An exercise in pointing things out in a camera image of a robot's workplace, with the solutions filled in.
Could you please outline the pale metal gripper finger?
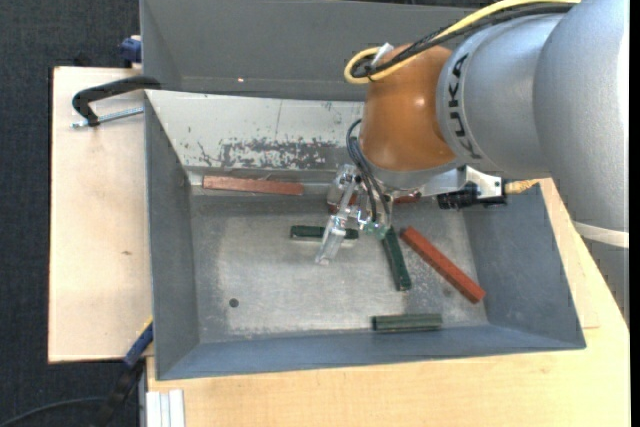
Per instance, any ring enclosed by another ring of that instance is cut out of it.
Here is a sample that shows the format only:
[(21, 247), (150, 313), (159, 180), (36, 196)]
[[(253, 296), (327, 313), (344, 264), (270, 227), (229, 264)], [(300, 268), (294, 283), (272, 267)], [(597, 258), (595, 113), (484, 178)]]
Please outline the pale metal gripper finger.
[(327, 237), (327, 258), (333, 260), (347, 233), (346, 221), (337, 216), (332, 217)]
[(326, 223), (321, 245), (315, 256), (315, 263), (326, 265), (335, 257), (338, 250), (338, 218), (334, 215), (329, 217)]

